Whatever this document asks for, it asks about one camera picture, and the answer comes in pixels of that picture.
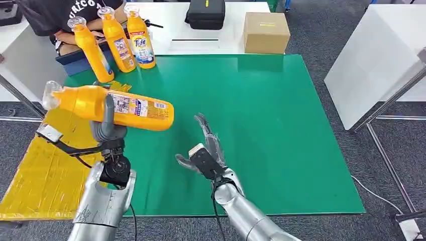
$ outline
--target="black t-shirt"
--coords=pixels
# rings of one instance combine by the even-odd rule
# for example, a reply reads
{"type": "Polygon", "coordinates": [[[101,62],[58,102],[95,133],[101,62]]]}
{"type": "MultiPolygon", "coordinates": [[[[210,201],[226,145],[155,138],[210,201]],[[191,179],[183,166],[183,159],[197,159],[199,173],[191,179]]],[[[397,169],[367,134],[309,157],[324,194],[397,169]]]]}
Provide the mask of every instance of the black t-shirt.
{"type": "Polygon", "coordinates": [[[38,36],[50,36],[59,30],[71,32],[67,22],[80,16],[87,22],[98,17],[101,7],[117,9],[123,0],[16,0],[22,13],[38,36]]]}

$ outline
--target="clear bottle cap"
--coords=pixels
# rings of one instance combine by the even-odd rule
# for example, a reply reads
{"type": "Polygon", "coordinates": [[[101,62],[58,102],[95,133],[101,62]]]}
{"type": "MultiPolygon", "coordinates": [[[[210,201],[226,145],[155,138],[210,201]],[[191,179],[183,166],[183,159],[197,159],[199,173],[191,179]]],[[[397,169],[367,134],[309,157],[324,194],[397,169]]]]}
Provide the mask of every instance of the clear bottle cap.
{"type": "Polygon", "coordinates": [[[114,9],[111,7],[103,7],[97,11],[97,15],[103,20],[114,19],[114,9]]]}
{"type": "Polygon", "coordinates": [[[48,81],[44,88],[42,106],[46,110],[54,109],[59,106],[60,100],[52,95],[54,92],[61,92],[63,88],[55,81],[48,81]]]}
{"type": "Polygon", "coordinates": [[[128,18],[136,18],[139,16],[139,7],[136,5],[126,5],[124,7],[124,12],[128,18]]]}
{"type": "Polygon", "coordinates": [[[68,20],[68,26],[72,31],[80,31],[86,27],[86,19],[83,17],[74,17],[68,20]]]}

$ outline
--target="green table surface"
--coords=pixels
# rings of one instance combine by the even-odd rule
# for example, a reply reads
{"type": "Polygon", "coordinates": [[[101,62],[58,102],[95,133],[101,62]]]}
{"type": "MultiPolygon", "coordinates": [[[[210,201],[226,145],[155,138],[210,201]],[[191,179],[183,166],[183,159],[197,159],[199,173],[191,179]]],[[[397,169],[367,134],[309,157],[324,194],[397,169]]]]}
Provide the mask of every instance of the green table surface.
{"type": "MultiPolygon", "coordinates": [[[[115,74],[133,86],[129,92],[175,108],[170,129],[129,128],[125,138],[137,172],[136,215],[213,215],[209,181],[174,158],[203,142],[198,112],[219,136],[246,197],[264,213],[365,212],[300,55],[158,56],[153,69],[115,74]]],[[[94,81],[87,70],[65,84],[94,81]]]]}

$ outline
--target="yellow detergent bottle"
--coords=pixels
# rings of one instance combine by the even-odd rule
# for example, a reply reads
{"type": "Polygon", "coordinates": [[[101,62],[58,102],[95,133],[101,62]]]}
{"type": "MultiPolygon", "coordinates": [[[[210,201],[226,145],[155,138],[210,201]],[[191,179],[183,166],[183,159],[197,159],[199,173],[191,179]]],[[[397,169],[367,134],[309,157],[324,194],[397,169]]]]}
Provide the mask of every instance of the yellow detergent bottle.
{"type": "Polygon", "coordinates": [[[81,118],[101,122],[104,100],[109,94],[114,99],[114,124],[163,131],[174,119],[172,104],[150,97],[108,90],[101,86],[62,87],[49,81],[43,94],[43,107],[66,109],[81,118]]]}
{"type": "Polygon", "coordinates": [[[143,69],[153,68],[155,66],[154,50],[149,39],[148,28],[139,17],[139,8],[135,5],[126,5],[124,12],[127,14],[127,30],[135,50],[136,61],[143,69]]]}
{"type": "Polygon", "coordinates": [[[68,20],[68,26],[74,32],[77,46],[83,50],[98,81],[107,83],[113,80],[113,70],[103,55],[102,50],[100,50],[93,34],[87,28],[86,19],[82,17],[71,18],[68,20]]]}
{"type": "Polygon", "coordinates": [[[127,73],[136,68],[135,58],[127,42],[123,27],[114,18],[114,12],[113,8],[103,7],[97,11],[97,15],[102,19],[103,34],[117,66],[122,72],[127,73]]]}

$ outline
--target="black case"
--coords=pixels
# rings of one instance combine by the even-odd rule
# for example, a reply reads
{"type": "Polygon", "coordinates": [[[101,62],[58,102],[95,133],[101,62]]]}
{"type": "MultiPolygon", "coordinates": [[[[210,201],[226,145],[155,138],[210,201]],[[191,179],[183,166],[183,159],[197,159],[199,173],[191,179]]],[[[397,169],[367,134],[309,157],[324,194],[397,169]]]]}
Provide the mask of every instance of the black case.
{"type": "Polygon", "coordinates": [[[13,1],[0,2],[0,26],[18,24],[22,20],[22,12],[13,1]]]}
{"type": "Polygon", "coordinates": [[[191,0],[185,22],[193,29],[219,30],[224,20],[225,0],[191,0]]]}

